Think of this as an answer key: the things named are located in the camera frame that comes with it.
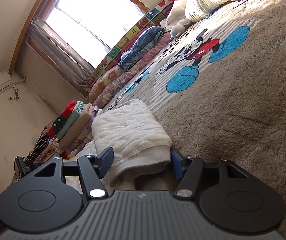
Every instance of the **window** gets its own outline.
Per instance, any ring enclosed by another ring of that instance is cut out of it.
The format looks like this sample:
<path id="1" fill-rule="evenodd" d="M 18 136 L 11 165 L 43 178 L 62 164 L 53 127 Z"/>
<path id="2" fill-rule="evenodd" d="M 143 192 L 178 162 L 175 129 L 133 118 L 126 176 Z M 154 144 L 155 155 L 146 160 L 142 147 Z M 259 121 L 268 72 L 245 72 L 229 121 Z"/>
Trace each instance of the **window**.
<path id="1" fill-rule="evenodd" d="M 45 21 L 96 68 L 143 15 L 130 0 L 58 0 Z"/>

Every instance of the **stack of folded clothes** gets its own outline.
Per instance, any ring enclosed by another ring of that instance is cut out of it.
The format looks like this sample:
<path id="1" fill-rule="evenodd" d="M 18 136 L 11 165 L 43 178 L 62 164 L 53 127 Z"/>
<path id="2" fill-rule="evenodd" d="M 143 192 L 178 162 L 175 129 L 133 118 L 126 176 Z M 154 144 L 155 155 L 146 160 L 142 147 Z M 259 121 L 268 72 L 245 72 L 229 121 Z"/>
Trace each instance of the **stack of folded clothes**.
<path id="1" fill-rule="evenodd" d="M 99 111 L 92 104 L 73 100 L 57 116 L 51 127 L 39 138 L 24 163 L 43 163 L 61 156 L 69 159 L 80 152 L 92 140 L 91 124 Z"/>

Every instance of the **white folded towel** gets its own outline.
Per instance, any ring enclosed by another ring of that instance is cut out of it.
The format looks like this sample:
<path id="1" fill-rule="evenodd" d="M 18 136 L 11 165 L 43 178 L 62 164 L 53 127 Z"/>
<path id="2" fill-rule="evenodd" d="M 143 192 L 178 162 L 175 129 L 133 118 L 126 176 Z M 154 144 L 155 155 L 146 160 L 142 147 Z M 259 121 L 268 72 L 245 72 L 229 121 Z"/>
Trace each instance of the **white folded towel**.
<path id="1" fill-rule="evenodd" d="M 72 162 L 76 161 L 79 157 L 84 156 L 86 154 L 92 154 L 96 156 L 96 150 L 94 147 L 94 142 L 91 141 L 81 150 L 77 155 L 69 160 L 64 160 L 65 162 Z M 69 185 L 75 188 L 80 194 L 82 194 L 82 188 L 80 184 L 79 177 L 66 177 L 65 178 L 66 185 Z M 123 183 L 117 187 L 111 188 L 108 185 L 105 185 L 105 189 L 109 194 L 113 192 L 113 190 L 120 189 L 120 190 L 135 190 L 134 180 L 125 180 Z"/>
<path id="2" fill-rule="evenodd" d="M 172 141 L 147 105 L 132 99 L 97 116 L 92 123 L 95 149 L 111 146 L 114 161 L 102 179 L 105 187 L 163 171 L 170 163 Z"/>

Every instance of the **pink blanket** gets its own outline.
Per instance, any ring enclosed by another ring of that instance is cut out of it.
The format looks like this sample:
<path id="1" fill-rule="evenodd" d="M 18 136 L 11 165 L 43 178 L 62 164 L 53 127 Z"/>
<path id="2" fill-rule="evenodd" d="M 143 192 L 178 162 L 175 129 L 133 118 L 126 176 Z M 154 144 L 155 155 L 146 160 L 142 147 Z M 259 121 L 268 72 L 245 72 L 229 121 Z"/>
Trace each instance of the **pink blanket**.
<path id="1" fill-rule="evenodd" d="M 170 41 L 171 34 L 165 33 L 159 43 L 147 52 L 129 71 L 110 83 L 103 92 L 96 98 L 93 105 L 102 109 L 121 89 L 133 78 L 142 68 L 144 68 Z"/>

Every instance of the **ribbed black surface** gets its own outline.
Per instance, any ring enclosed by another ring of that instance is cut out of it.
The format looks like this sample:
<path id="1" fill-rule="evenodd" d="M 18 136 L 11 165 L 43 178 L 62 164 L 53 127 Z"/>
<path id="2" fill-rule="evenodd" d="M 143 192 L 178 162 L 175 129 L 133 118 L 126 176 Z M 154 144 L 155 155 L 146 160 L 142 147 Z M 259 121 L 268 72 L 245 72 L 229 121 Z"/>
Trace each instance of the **ribbed black surface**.
<path id="1" fill-rule="evenodd" d="M 167 191 L 115 191 L 91 201 L 72 224 L 50 233 L 25 235 L 5 231 L 0 240 L 284 240 L 276 231 L 263 236 L 237 236 L 208 223 L 198 208 Z"/>

